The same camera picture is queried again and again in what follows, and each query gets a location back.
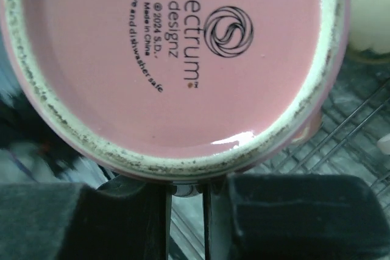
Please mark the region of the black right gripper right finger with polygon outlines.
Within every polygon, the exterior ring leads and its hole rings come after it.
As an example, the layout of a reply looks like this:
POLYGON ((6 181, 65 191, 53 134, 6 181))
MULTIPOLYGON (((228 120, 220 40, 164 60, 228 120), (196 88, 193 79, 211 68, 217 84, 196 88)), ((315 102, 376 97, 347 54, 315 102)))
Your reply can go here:
POLYGON ((204 196, 207 259, 380 259, 388 220, 351 175, 233 174, 204 196))

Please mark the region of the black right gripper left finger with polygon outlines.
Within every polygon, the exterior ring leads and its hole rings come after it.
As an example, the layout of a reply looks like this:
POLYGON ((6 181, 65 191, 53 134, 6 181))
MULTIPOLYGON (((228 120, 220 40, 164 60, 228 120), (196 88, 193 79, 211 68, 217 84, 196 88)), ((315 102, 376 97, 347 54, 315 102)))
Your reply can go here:
POLYGON ((167 259, 170 197, 126 177, 1 185, 2 259, 167 259))

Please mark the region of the beige brown mug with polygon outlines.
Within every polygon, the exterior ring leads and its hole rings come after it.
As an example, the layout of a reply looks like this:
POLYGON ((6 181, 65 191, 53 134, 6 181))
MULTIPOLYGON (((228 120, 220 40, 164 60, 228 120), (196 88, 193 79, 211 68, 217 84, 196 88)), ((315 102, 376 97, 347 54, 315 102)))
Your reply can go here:
POLYGON ((389 0, 351 0, 349 46, 357 52, 389 54, 389 0))

